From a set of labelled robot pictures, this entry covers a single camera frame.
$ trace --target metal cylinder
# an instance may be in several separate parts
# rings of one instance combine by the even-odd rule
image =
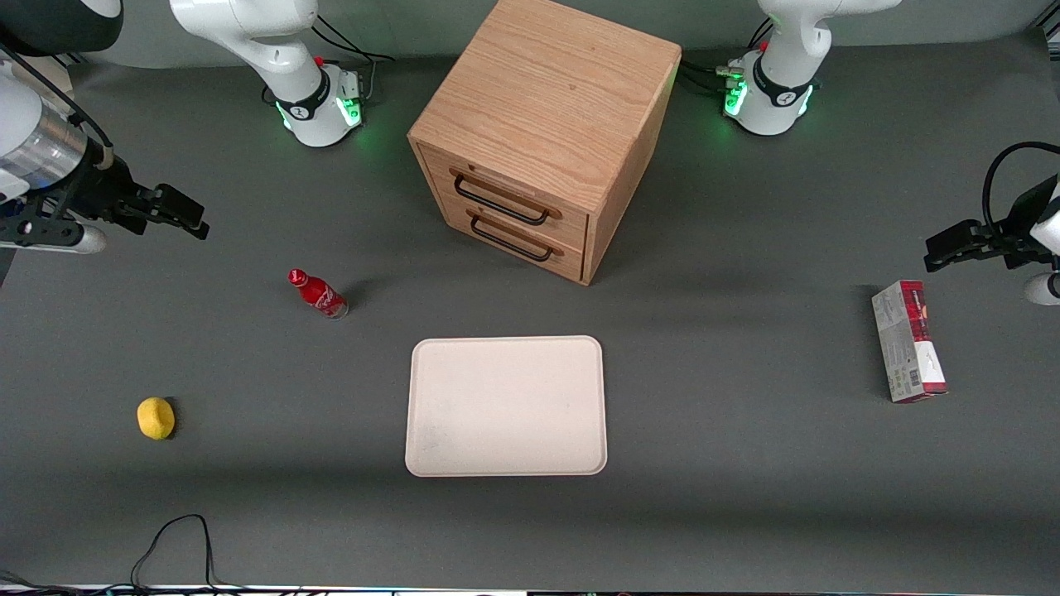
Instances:
[[[67,177],[85,157],[88,138],[51,103],[41,99],[40,120],[22,144],[0,157],[0,168],[31,189],[48,188]]]

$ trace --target red and white box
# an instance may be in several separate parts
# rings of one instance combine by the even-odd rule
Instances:
[[[928,333],[924,283],[895,282],[872,297],[872,311],[887,366],[890,401],[909,404],[947,392],[942,367]]]

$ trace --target bottle cap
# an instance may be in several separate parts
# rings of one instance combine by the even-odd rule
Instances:
[[[287,274],[287,281],[300,287],[310,281],[310,276],[305,275],[302,269],[290,269],[290,273]]]

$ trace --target gray wall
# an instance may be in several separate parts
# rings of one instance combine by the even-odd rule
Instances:
[[[762,13],[755,0],[561,0],[686,48],[746,43]],[[396,56],[458,54],[494,0],[321,0],[320,12],[365,50]],[[905,0],[890,11],[832,20],[836,43],[874,46],[976,41],[1027,27],[1049,0]],[[238,59],[186,33],[167,0],[126,0],[125,29],[98,59],[167,68],[234,65]],[[329,57],[342,53],[312,34],[302,39]]]

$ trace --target wooden top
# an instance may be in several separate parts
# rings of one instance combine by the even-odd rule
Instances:
[[[596,212],[679,59],[548,0],[499,0],[409,136]]]

